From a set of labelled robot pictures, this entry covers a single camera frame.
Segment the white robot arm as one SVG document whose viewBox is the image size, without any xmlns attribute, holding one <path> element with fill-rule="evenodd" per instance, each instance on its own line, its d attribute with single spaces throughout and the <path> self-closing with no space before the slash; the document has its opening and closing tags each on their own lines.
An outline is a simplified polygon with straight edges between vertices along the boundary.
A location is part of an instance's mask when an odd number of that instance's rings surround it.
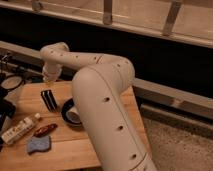
<svg viewBox="0 0 213 171">
<path fill-rule="evenodd" d="M 120 94 L 132 85 L 134 66 L 125 57 L 72 52 L 63 43 L 40 50 L 44 80 L 54 82 L 64 66 L 76 71 L 72 96 L 103 171 L 157 171 Z"/>
</svg>

